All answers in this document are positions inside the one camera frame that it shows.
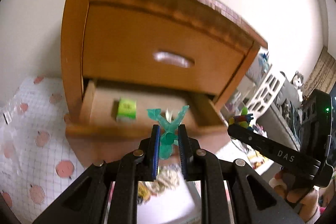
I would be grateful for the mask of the person's right hand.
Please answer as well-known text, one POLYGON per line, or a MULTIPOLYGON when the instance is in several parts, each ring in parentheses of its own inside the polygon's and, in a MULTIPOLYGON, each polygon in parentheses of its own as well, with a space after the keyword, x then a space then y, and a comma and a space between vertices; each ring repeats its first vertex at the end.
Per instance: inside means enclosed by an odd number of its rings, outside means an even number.
POLYGON ((270 179, 269 185, 283 199, 290 203, 299 203, 301 205, 298 215, 305 223, 315 223, 320 217, 321 214, 318 205, 319 195, 315 188, 288 190, 282 180, 282 171, 276 173, 275 176, 270 179))

